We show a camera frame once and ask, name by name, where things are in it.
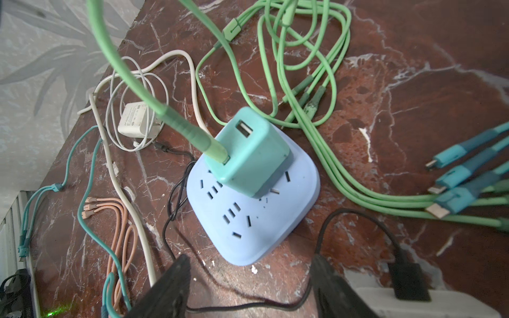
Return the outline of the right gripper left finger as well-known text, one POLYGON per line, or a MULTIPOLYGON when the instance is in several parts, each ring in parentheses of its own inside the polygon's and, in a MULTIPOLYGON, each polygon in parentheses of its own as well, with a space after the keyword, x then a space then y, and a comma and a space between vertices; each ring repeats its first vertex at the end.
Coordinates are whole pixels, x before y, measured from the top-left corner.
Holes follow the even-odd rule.
POLYGON ((185 317, 190 281, 190 259, 183 254, 125 317, 185 317))

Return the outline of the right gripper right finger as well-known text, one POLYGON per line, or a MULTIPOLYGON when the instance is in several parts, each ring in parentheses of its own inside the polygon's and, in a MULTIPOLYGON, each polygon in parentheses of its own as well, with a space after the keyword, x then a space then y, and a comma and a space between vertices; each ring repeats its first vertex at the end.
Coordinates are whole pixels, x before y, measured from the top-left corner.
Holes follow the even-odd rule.
POLYGON ((378 317, 321 255, 312 258, 310 274, 318 317, 378 317))

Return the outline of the mint teal plug adapter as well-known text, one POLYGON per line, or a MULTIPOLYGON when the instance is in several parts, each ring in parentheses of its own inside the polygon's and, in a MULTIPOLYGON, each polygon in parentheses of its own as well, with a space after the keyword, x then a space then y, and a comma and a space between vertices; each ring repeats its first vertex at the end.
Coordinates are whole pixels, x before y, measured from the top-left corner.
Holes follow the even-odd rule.
POLYGON ((294 160, 281 131, 250 107, 240 109, 218 133, 216 140, 229 160, 205 163, 217 181, 247 197, 260 198, 294 160))

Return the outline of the small white charger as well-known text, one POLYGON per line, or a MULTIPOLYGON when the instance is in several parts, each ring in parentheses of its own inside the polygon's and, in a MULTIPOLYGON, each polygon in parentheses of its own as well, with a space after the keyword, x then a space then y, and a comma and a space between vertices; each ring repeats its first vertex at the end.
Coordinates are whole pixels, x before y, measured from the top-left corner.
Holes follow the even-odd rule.
POLYGON ((128 103, 121 115, 117 131, 134 139, 156 138, 163 123, 144 102, 128 103))

